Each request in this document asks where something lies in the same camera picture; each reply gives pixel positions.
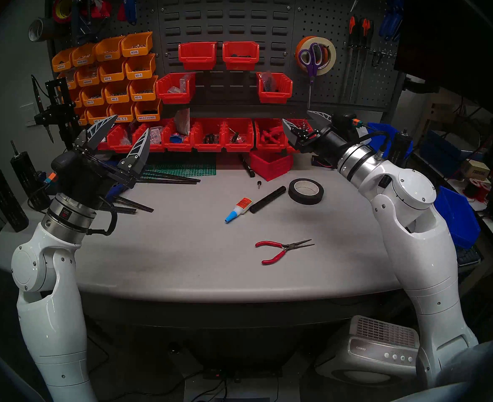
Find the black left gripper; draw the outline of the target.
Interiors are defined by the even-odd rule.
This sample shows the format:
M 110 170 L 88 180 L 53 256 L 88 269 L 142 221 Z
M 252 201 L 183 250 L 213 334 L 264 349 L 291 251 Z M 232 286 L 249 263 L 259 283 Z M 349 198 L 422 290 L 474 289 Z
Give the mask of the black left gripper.
M 95 151 L 113 128 L 118 115 L 96 121 L 87 130 L 85 147 Z M 75 203 L 97 210 L 110 189 L 120 183 L 133 188 L 142 174 L 150 152 L 150 130 L 146 129 L 116 166 L 73 149 L 55 158 L 58 192 Z

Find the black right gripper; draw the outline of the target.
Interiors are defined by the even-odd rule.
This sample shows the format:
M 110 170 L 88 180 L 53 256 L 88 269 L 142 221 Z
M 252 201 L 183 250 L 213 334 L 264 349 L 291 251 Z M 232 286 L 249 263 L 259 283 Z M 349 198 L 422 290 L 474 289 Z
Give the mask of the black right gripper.
M 312 128 L 322 128 L 320 131 L 304 133 L 294 123 L 282 119 L 284 134 L 288 145 L 302 153 L 314 153 L 332 168 L 337 168 L 342 156 L 352 146 L 344 140 L 334 125 L 333 116 L 320 111 L 307 110 L 308 122 Z

